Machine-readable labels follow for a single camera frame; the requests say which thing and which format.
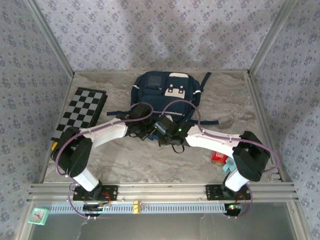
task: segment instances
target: backpack strap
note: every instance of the backpack strap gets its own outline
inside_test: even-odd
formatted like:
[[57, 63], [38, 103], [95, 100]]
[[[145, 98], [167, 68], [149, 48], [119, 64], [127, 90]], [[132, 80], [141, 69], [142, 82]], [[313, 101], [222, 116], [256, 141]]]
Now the backpack strap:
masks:
[[114, 116], [114, 115], [119, 115], [125, 113], [124, 111], [108, 111], [106, 113], [107, 116]]
[[[189, 119], [188, 120], [189, 123], [192, 124], [198, 124], [198, 120], [193, 120], [193, 119]], [[219, 121], [218, 120], [214, 120], [214, 121], [201, 121], [200, 122], [201, 125], [219, 125]]]
[[206, 85], [210, 75], [211, 75], [211, 72], [207, 72], [206, 75], [204, 76], [204, 78], [203, 78], [203, 80], [201, 82], [201, 85], [200, 85], [201, 86], [201, 92], [204, 91], [204, 86]]

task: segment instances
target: wire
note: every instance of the wire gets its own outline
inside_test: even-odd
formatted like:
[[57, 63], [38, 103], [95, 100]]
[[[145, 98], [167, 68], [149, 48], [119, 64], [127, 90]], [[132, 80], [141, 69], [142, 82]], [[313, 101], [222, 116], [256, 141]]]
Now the wire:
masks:
[[76, 214], [78, 214], [82, 218], [88, 219], [88, 217], [86, 215], [80, 213], [71, 202], [71, 193], [76, 189], [76, 187], [77, 187], [77, 185], [75, 185], [73, 188], [70, 189], [70, 191], [68, 193], [68, 197], [67, 197], [68, 202], [69, 202], [71, 208], [76, 212]]
[[239, 198], [240, 198], [240, 197], [242, 197], [242, 198], [244, 199], [244, 204], [243, 204], [242, 206], [246, 205], [246, 198], [245, 198], [245, 196], [244, 196], [241, 192], [238, 193], [238, 198], [237, 198], [237, 200], [234, 202], [234, 204], [236, 204], [236, 203], [239, 201]]
[[69, 190], [71, 190], [71, 185], [72, 185], [72, 184], [74, 184], [74, 182], [70, 183], [70, 185], [69, 185]]
[[108, 197], [108, 202], [102, 203], [102, 206], [105, 204], [109, 204], [111, 202], [111, 197], [110, 197], [109, 193], [103, 192], [101, 194]]
[[182, 146], [182, 151], [177, 151], [175, 149], [175, 146], [173, 144], [171, 144], [171, 147], [173, 149], [173, 151], [176, 153], [176, 154], [182, 154], [184, 151], [185, 151], [185, 146], [181, 145]]
[[245, 205], [246, 205], [246, 198], [245, 198], [245, 196], [244, 196], [241, 192], [239, 192], [238, 195], [239, 195], [239, 196], [242, 196], [242, 198], [244, 199], [244, 204], [243, 204], [243, 206], [245, 206]]
[[270, 169], [267, 169], [267, 170], [264, 170], [265, 173], [269, 173], [269, 172], [272, 172], [276, 169], [278, 169], [278, 167], [280, 166], [280, 158], [278, 156], [278, 154], [272, 150], [271, 148], [261, 144], [261, 143], [258, 143], [258, 142], [255, 142], [255, 141], [251, 141], [251, 140], [246, 140], [246, 139], [242, 139], [242, 138], [234, 138], [234, 137], [225, 137], [225, 136], [218, 136], [218, 135], [213, 135], [213, 134], [210, 134], [210, 133], [207, 133], [203, 130], [203, 128], [201, 127], [201, 114], [199, 112], [199, 109], [190, 101], [187, 101], [187, 100], [183, 100], [183, 99], [179, 99], [179, 100], [175, 100], [175, 101], [172, 101], [170, 102], [167, 106], [165, 106], [165, 108], [163, 109], [162, 113], [161, 113], [161, 116], [165, 114], [166, 110], [168, 107], [170, 107], [172, 104], [175, 104], [175, 103], [178, 103], [178, 102], [183, 102], [183, 103], [187, 103], [187, 104], [190, 104], [192, 107], [194, 107], [194, 109], [196, 110], [196, 112], [198, 113], [199, 115], [199, 119], [198, 119], [198, 128], [199, 130], [201, 131], [202, 134], [208, 136], [208, 137], [211, 137], [211, 138], [215, 138], [215, 139], [218, 139], [218, 140], [223, 140], [223, 141], [235, 141], [235, 142], [243, 142], [243, 143], [247, 143], [247, 144], [252, 144], [252, 145], [255, 145], [255, 146], [258, 146], [264, 150], [267, 150], [268, 152], [270, 152], [276, 159], [276, 165]]
[[65, 150], [65, 148], [73, 141], [75, 140], [76, 138], [82, 136], [82, 135], [85, 135], [85, 134], [89, 134], [89, 133], [94, 133], [94, 132], [97, 132], [99, 130], [102, 130], [102, 129], [106, 129], [112, 125], [116, 125], [116, 124], [121, 124], [121, 123], [131, 123], [131, 122], [138, 122], [138, 121], [142, 121], [142, 120], [145, 120], [149, 117], [151, 117], [151, 115], [153, 114], [154, 112], [154, 108], [152, 107], [152, 105], [150, 105], [149, 103], [147, 102], [138, 102], [138, 103], [135, 103], [133, 105], [130, 106], [129, 110], [131, 110], [133, 107], [135, 107], [136, 105], [138, 104], [144, 104], [144, 105], [147, 105], [151, 108], [151, 112], [147, 115], [147, 116], [144, 116], [144, 117], [140, 117], [140, 118], [137, 118], [137, 119], [127, 119], [127, 120], [120, 120], [120, 121], [116, 121], [116, 122], [113, 122], [113, 123], [109, 123], [107, 125], [103, 125], [103, 126], [98, 126], [97, 128], [94, 128], [92, 129], [91, 131], [82, 131], [82, 132], [79, 132], [77, 133], [76, 135], [72, 136], [70, 139], [68, 139], [64, 145], [61, 147], [61, 149], [59, 150], [56, 158], [55, 158], [55, 171], [58, 175], [60, 176], [65, 176], [67, 173], [63, 173], [63, 172], [60, 172], [59, 170], [59, 160], [60, 160], [60, 157], [61, 157], [61, 154], [62, 152]]
[[248, 208], [245, 210], [245, 212], [244, 212], [243, 214], [237, 216], [238, 218], [239, 218], [239, 217], [244, 217], [244, 216], [247, 215], [247, 214], [250, 212], [250, 210], [252, 209], [252, 205], [253, 205], [252, 203], [253, 203], [253, 201], [254, 201], [254, 198], [252, 197], [252, 191], [251, 191], [250, 186], [249, 186], [248, 184], [246, 184], [246, 187], [248, 188], [249, 193], [250, 193], [250, 205], [248, 206]]

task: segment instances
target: black strap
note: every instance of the black strap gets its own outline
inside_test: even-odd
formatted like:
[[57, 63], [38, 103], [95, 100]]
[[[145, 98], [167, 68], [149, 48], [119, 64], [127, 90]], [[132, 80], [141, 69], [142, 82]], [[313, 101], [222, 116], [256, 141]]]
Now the black strap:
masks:
[[124, 111], [108, 111], [106, 113], [107, 116], [119, 115], [125, 113]]
[[202, 92], [204, 91], [204, 86], [206, 85], [206, 83], [207, 83], [210, 75], [211, 75], [211, 72], [207, 72], [206, 75], [204, 76], [202, 82], [201, 82], [201, 85], [200, 85], [200, 86], [201, 86], [201, 91], [202, 91]]
[[[198, 120], [193, 120], [193, 119], [189, 119], [188, 120], [189, 123], [192, 124], [198, 124]], [[219, 121], [218, 120], [213, 120], [213, 121], [201, 121], [200, 122], [201, 125], [219, 125]]]
[[182, 154], [184, 151], [185, 151], [185, 146], [181, 145], [182, 146], [182, 151], [181, 152], [178, 152], [176, 149], [175, 149], [175, 146], [173, 144], [171, 144], [171, 147], [173, 149], [173, 151], [176, 153], [176, 154]]

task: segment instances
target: marble surface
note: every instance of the marble surface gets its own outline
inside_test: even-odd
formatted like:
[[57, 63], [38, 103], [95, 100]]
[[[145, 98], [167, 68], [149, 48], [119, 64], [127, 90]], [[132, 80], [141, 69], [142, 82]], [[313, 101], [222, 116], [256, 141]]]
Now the marble surface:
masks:
[[[93, 71], [75, 74], [67, 105], [78, 87], [104, 90], [108, 98], [97, 124], [111, 120], [108, 111], [125, 111], [130, 106], [131, 87], [141, 71]], [[202, 81], [206, 72], [189, 72]], [[203, 120], [220, 121], [219, 126], [205, 128], [223, 133], [250, 130], [260, 139], [257, 120], [242, 74], [213, 73], [201, 97]], [[157, 141], [125, 137], [100, 145], [91, 151], [88, 168], [104, 183], [152, 182], [222, 182], [226, 176], [220, 166], [210, 163], [212, 151], [186, 147], [182, 154], [171, 146], [159, 147]], [[45, 182], [69, 182], [55, 172], [49, 161]]]

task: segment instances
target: yellow clamp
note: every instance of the yellow clamp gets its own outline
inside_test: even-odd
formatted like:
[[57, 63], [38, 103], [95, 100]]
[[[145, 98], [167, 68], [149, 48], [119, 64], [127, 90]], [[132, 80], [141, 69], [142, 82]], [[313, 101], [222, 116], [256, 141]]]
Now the yellow clamp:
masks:
[[133, 214], [140, 214], [141, 213], [141, 201], [137, 200], [133, 202]]
[[56, 148], [57, 145], [58, 145], [58, 142], [55, 141], [54, 144], [53, 144], [52, 147], [51, 147], [51, 150], [52, 150], [52, 151], [55, 150], [55, 148]]

